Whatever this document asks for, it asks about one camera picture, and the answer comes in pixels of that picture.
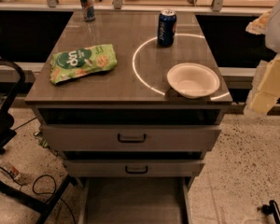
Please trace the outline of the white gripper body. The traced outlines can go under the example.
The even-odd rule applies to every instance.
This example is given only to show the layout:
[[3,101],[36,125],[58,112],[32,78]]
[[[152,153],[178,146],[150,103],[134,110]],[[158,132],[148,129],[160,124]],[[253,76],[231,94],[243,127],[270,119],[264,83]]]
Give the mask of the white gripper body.
[[274,5],[267,21],[265,44],[268,49],[280,53],[280,0]]

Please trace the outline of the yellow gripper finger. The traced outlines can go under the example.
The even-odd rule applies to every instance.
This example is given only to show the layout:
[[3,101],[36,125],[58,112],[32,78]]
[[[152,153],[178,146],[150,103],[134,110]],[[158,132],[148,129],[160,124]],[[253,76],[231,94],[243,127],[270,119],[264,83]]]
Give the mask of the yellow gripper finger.
[[244,115],[256,119],[265,116],[280,99],[280,54],[261,61],[256,68],[244,108]]
[[264,12],[258,18],[250,22],[246,26],[245,30],[253,35],[264,35],[266,33],[267,23],[270,15],[271,15],[271,11]]

